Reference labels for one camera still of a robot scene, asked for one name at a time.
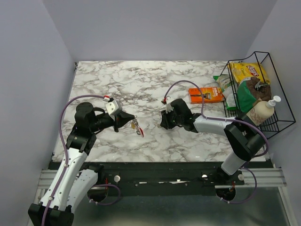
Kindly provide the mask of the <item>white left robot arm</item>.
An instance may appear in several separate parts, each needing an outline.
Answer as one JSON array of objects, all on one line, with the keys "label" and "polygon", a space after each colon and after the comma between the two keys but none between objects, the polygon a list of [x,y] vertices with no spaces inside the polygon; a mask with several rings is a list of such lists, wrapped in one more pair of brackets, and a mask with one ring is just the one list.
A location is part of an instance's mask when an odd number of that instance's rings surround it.
[{"label": "white left robot arm", "polygon": [[103,167],[81,169],[96,141],[98,132],[112,127],[115,132],[135,116],[122,110],[117,100],[105,109],[84,102],[76,107],[75,125],[63,141],[64,157],[44,196],[38,204],[31,204],[29,217],[35,226],[70,226],[74,212],[92,186],[104,182]]}]

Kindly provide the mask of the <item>red handled steel key organizer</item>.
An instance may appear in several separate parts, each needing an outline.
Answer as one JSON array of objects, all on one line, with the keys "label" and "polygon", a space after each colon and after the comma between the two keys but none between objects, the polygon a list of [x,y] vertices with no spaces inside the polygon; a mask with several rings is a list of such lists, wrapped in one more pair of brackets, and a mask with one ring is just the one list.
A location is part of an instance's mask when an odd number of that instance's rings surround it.
[{"label": "red handled steel key organizer", "polygon": [[132,120],[131,128],[136,130],[137,135],[144,137],[144,132],[143,132],[142,128],[139,126],[137,119]]}]

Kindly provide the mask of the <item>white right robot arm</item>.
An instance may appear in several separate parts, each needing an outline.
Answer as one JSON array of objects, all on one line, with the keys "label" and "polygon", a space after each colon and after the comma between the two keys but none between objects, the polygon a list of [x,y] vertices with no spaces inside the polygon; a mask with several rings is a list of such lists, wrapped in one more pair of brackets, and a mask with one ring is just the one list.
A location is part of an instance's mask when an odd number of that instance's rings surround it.
[{"label": "white right robot arm", "polygon": [[266,137],[246,115],[237,118],[205,117],[200,113],[192,113],[181,98],[166,102],[165,110],[161,111],[160,126],[225,136],[233,152],[216,173],[217,181],[223,185],[232,181],[233,174],[254,158],[267,143]]}]

